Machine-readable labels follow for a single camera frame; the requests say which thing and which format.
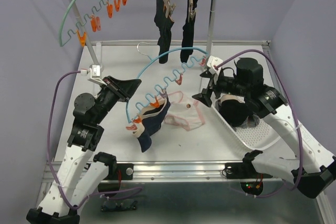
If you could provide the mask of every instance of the blue hanger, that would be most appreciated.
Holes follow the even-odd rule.
[[[151,62],[148,63],[148,64],[147,64],[147,65],[140,71],[140,73],[139,73],[138,76],[137,76],[137,79],[139,79],[140,76],[146,71],[146,69],[147,69],[151,64],[153,64],[155,61],[157,61],[159,58],[161,58],[161,57],[163,57],[163,56],[165,56],[165,55],[167,55],[167,54],[169,54],[169,53],[171,53],[171,52],[180,51],[180,50],[197,50],[197,51],[200,51],[200,52],[204,53],[205,55],[208,55],[208,53],[207,53],[206,51],[204,51],[203,49],[198,48],[198,47],[183,47],[183,48],[175,48],[175,49],[169,50],[169,51],[164,52],[163,54],[157,56],[156,58],[152,59]],[[157,91],[157,94],[156,94],[156,95],[153,95],[153,94],[151,94],[151,93],[147,93],[147,94],[145,95],[145,98],[146,98],[146,100],[148,101],[148,104],[143,104],[143,103],[141,103],[141,102],[137,102],[137,103],[135,104],[135,107],[138,109],[139,113],[141,112],[141,109],[139,108],[139,105],[141,105],[142,107],[147,107],[147,106],[150,104],[150,102],[151,102],[151,99],[150,99],[149,97],[152,97],[152,98],[155,99],[155,97],[157,97],[158,95],[161,95],[161,92],[160,92],[159,90],[157,90],[156,87],[161,88],[161,91],[165,90],[165,89],[169,86],[169,83],[170,83],[170,82],[175,82],[178,78],[180,78],[181,74],[183,74],[188,68],[192,68],[197,62],[202,61],[202,59],[203,59],[203,57],[202,57],[201,59],[197,59],[197,58],[195,58],[194,56],[191,56],[191,57],[190,57],[191,64],[189,64],[189,65],[188,65],[187,63],[182,63],[182,64],[181,64],[181,67],[183,68],[183,71],[182,71],[182,72],[178,71],[177,69],[173,69],[172,72],[173,72],[173,75],[174,75],[174,77],[175,77],[174,79],[171,79],[170,77],[165,76],[165,77],[163,78],[163,81],[166,83],[166,86],[165,86],[164,88],[163,88],[162,86],[160,86],[159,84],[156,84],[156,85],[154,86],[154,89]],[[137,118],[137,116],[138,116],[139,114],[137,114],[137,115],[133,118],[133,120],[131,120],[130,115],[129,115],[129,109],[128,109],[128,106],[129,106],[129,101],[126,103],[126,116],[127,116],[127,120],[128,120],[128,122],[131,123],[135,118]]]

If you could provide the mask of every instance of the screw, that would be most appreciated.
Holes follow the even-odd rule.
[[[133,174],[133,169],[132,169],[131,167],[127,168],[127,169],[126,169],[126,174],[127,174],[128,176],[131,176],[131,175]]]

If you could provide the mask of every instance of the navy fabric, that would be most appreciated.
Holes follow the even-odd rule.
[[[193,9],[197,7],[197,1],[193,0]],[[188,8],[189,8],[189,0],[187,5],[187,18],[185,20],[185,25],[183,26],[183,40],[182,47],[193,47],[194,46],[194,30],[195,30],[195,20],[196,15],[193,19],[188,22]],[[181,62],[187,62],[189,56],[192,55],[193,50],[181,50],[180,59]]]
[[[163,106],[164,104],[161,105],[159,108],[155,108],[153,110],[146,111],[146,113],[144,113],[144,115],[155,114],[157,113],[158,110],[162,109],[162,111],[159,114],[142,119],[142,124],[145,130],[138,137],[138,141],[141,146],[141,152],[145,152],[151,147],[152,145],[151,135],[153,135],[154,133],[159,131],[159,129],[161,129],[161,124],[164,118],[166,117],[168,109],[170,107],[169,100],[167,100],[167,103],[165,104],[164,107]]]
[[[165,13],[163,0],[156,0],[156,14],[154,17],[154,22],[160,31],[160,37],[157,41],[158,45],[160,46],[159,55],[169,51],[170,44],[172,42],[171,29],[174,25],[174,21],[171,20],[170,16],[166,18]],[[164,64],[167,61],[168,55],[165,55],[159,59],[160,64]]]

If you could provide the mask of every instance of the metal hanger hook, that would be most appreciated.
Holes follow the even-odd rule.
[[[142,42],[138,43],[138,45],[137,45],[137,50],[138,50],[139,54],[141,54],[141,55],[146,55],[150,60],[152,60],[152,58],[151,58],[148,54],[144,54],[143,52],[141,52],[141,51],[139,50],[139,45],[140,45],[140,44],[146,44],[146,45],[150,45],[150,44],[147,43],[147,42],[142,41]]]

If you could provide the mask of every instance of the table surface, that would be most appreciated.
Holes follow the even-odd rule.
[[[143,53],[152,56],[152,58],[159,54],[159,47],[156,45],[140,45],[139,48]],[[225,60],[246,49],[262,51],[261,46],[218,45],[213,47],[212,54]],[[203,54],[194,50],[194,56],[202,57]],[[252,52],[245,54],[244,57],[252,57],[258,60],[264,68],[265,84],[272,86],[270,72],[263,56]],[[102,46],[102,62],[104,65],[102,76],[111,75],[114,78],[125,80],[134,79],[140,70],[149,63],[149,59],[147,56],[139,54],[136,46]],[[85,47],[79,69],[88,68],[91,64],[91,57]],[[233,61],[228,63],[227,66],[234,68]],[[166,64],[161,65],[155,62],[147,69],[140,78],[142,84],[130,100],[129,110],[131,117],[134,117],[138,111],[135,108],[135,103],[138,101],[146,103],[144,95],[148,92],[154,93],[155,84],[164,85],[164,76],[173,77],[172,70],[174,68],[182,69],[179,51],[169,54],[169,60]],[[188,69],[183,75],[182,85],[178,86],[176,83],[171,83],[167,89],[168,93],[181,90],[189,97],[199,93],[201,87],[201,77],[199,75],[201,72],[200,66]],[[61,161],[65,153],[74,120],[72,112],[75,98],[81,93],[97,92],[99,88],[94,86],[95,84],[87,81],[86,77],[79,74],[76,76],[55,161]],[[182,128],[163,124],[162,128],[152,136],[153,144],[151,148],[145,153],[141,153],[138,140],[132,136],[130,131],[125,129],[128,125],[125,115],[125,103],[117,103],[101,123],[105,131],[96,153],[101,151],[111,153],[120,162],[241,160],[244,152],[232,148],[235,140],[228,136],[212,109],[202,104],[199,105],[199,108],[205,118],[205,125],[187,132]],[[278,151],[283,158],[293,157],[292,151],[286,144],[282,144]]]

